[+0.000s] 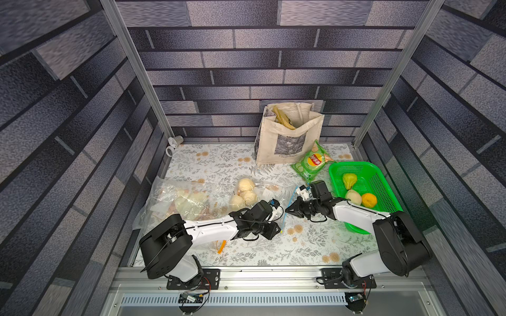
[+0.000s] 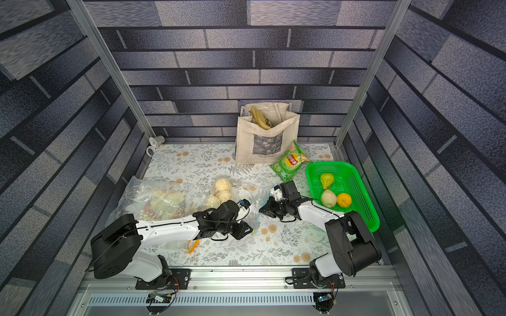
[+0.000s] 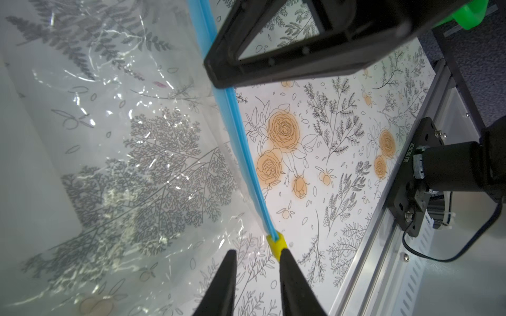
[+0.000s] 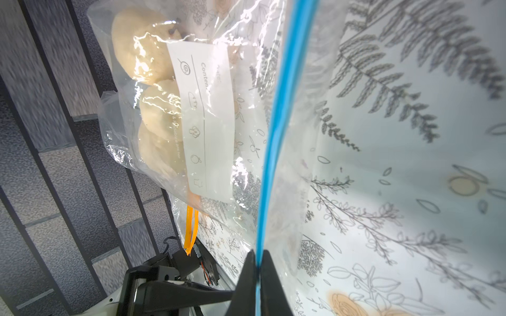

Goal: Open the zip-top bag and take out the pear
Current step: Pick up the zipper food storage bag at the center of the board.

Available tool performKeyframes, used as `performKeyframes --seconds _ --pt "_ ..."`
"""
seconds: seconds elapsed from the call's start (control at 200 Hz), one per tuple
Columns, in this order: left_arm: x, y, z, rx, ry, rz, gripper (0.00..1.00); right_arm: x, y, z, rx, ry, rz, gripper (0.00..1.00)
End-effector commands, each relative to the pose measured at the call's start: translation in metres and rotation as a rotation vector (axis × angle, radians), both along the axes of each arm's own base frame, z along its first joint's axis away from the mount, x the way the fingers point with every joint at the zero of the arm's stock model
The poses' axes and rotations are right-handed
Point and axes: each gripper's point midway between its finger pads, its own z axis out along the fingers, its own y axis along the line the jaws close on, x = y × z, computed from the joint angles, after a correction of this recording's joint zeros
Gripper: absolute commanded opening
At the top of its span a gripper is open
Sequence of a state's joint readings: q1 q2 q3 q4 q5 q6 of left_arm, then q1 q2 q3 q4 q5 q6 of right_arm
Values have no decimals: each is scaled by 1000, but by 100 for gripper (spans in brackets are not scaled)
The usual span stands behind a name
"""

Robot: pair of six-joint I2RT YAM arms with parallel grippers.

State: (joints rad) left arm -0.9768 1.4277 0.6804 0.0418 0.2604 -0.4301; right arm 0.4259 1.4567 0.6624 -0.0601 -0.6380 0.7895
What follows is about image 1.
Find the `green fruit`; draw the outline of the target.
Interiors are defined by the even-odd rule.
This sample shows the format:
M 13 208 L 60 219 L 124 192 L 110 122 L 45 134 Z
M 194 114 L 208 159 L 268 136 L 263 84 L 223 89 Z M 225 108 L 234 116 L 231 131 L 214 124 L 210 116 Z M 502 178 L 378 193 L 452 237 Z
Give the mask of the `green fruit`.
M 346 190 L 351 190 L 352 187 L 357 183 L 358 176 L 353 173 L 345 173 L 342 176 L 342 181 Z

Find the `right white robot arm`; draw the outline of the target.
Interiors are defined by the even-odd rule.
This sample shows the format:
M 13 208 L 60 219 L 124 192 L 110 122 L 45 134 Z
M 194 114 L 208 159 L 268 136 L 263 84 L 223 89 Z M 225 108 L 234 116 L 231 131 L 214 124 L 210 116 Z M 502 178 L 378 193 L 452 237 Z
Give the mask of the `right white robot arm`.
M 350 199 L 334 197 L 322 180 L 295 190 L 296 200 L 287 214 L 311 220 L 314 215 L 357 226 L 376 238 L 378 249 L 355 255 L 342 263 L 340 276 L 321 276 L 318 283 L 340 282 L 354 288 L 380 273 L 407 277 L 433 255 L 423 233 L 410 215 L 397 211 L 375 211 L 354 204 Z

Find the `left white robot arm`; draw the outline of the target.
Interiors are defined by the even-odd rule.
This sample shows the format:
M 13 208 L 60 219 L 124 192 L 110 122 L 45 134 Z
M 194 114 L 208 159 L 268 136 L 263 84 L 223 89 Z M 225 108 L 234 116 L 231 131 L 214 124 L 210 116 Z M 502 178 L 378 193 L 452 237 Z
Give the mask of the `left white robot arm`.
M 202 277 L 202 266 L 188 252 L 202 244 L 246 240 L 250 235 L 272 240 L 281 232 L 278 221 L 284 209 L 277 200 L 261 200 L 251 208 L 233 211 L 218 219 L 186 221 L 173 214 L 145 234 L 140 242 L 144 271 L 149 279 L 176 277 L 194 283 Z

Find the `yellow pear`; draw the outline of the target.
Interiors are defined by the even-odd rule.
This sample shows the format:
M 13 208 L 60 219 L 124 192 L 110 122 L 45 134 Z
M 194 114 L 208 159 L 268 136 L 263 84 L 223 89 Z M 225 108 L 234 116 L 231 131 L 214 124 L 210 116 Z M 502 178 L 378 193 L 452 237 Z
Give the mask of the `yellow pear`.
M 377 204 L 378 199 L 376 196 L 374 196 L 374 194 L 365 193 L 362 195 L 362 205 L 365 208 L 374 209 Z

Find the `beige round fruit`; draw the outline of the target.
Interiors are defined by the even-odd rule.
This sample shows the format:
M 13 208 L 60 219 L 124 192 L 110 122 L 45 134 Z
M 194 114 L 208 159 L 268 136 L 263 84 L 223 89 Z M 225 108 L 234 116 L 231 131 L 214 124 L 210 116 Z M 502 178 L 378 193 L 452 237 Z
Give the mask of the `beige round fruit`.
M 362 196 L 355 190 L 348 190 L 345 194 L 345 199 L 349 200 L 354 205 L 362 204 Z

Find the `clear bag of buns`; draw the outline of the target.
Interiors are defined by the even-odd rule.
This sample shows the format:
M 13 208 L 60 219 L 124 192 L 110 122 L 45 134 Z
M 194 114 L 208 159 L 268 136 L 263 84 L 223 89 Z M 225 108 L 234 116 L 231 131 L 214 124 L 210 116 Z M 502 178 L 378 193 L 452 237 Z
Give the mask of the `clear bag of buns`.
M 276 199 L 280 202 L 282 208 L 284 209 L 283 217 L 279 221 L 277 221 L 277 223 L 281 227 L 280 233 L 282 233 L 287 217 L 285 210 L 289 207 L 289 205 L 292 202 L 295 201 L 296 189 L 297 189 L 296 185 L 283 186 L 280 184 L 274 184 L 270 182 L 258 182 L 251 178 L 239 179 L 236 184 L 233 195 L 229 198 L 228 201 L 227 210 L 229 212 L 229 218 L 225 221 L 225 223 L 237 230 L 235 233 L 236 235 L 238 233 L 237 224 L 234 221 L 234 219 L 230 216 L 231 212 L 238 211 L 244 208 L 250 209 L 261 200 L 270 201 L 272 199 Z M 245 239 L 251 241 L 251 238 L 249 237 L 250 235 L 254 236 L 254 234 L 249 234 Z

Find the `clear orange zip-top bag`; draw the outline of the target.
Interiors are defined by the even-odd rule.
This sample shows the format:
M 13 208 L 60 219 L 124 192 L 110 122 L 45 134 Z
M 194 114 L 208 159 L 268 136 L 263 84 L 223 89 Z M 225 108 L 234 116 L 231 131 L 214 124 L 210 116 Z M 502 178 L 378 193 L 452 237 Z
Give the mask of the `clear orange zip-top bag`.
M 230 212 L 229 200 L 233 194 L 231 185 L 157 177 L 134 220 L 133 229 L 138 229 L 139 236 L 143 237 L 173 214 L 181 215 L 185 221 L 224 217 Z

